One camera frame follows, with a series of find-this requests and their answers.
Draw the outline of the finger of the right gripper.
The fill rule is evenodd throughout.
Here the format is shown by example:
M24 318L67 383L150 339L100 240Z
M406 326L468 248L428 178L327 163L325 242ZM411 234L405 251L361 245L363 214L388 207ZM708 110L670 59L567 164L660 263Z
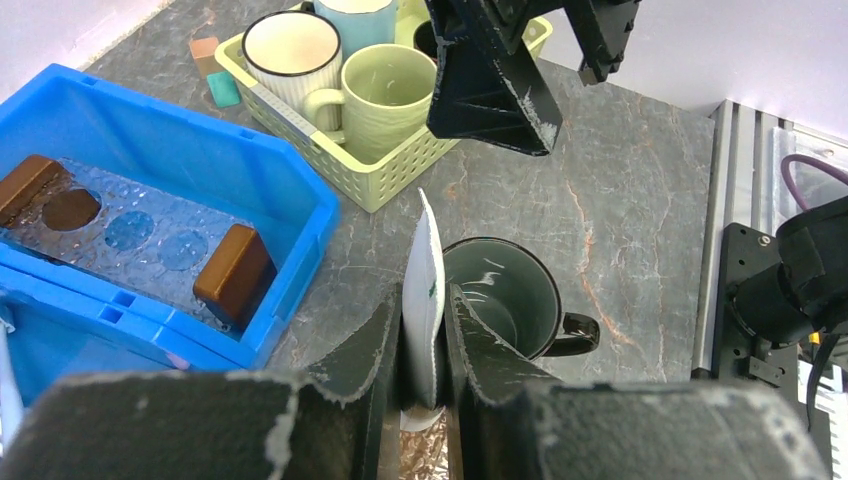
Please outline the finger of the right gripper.
M578 74L584 85L603 83L619 70L640 4L640 0L563 2L583 54Z
M547 5L427 2L437 44L427 118L434 136L550 154L563 117L523 40L529 21Z

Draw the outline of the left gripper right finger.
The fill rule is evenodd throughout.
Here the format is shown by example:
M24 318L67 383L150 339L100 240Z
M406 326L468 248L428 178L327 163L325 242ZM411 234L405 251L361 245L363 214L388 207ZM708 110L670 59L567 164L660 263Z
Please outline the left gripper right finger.
M569 385L445 307L454 479L828 479L790 404L751 382Z

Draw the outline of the clear acrylic toothbrush holder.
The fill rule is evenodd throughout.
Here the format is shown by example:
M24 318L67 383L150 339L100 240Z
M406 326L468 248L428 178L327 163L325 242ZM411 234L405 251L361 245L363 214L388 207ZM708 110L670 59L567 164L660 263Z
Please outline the clear acrylic toothbrush holder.
M400 433L400 479L449 479L445 414L428 428Z

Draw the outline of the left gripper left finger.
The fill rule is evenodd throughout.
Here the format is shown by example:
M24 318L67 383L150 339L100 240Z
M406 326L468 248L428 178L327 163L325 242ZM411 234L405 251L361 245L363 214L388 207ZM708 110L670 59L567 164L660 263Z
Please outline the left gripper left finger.
M400 285L301 370L71 376L34 406L5 479L385 479L398 472Z

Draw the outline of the white toothpaste tube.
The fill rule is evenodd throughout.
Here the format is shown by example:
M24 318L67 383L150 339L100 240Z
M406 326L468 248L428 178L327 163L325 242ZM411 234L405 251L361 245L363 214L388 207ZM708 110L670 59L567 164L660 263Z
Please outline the white toothpaste tube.
M405 432L426 430L438 420L445 370L444 347L439 340L446 296L443 248L426 193L423 189L418 192L422 213L413 234L402 291L406 379L412 401L401 411L400 428Z

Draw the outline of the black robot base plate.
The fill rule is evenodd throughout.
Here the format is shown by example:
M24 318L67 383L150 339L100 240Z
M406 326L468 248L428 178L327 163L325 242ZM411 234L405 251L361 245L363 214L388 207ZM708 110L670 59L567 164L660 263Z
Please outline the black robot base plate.
M834 223L801 218L775 236L739 223L723 230L709 359L695 379L752 380L774 388L812 430L820 453L831 453L830 422L798 398L796 344L831 328L847 310L847 258L826 239Z

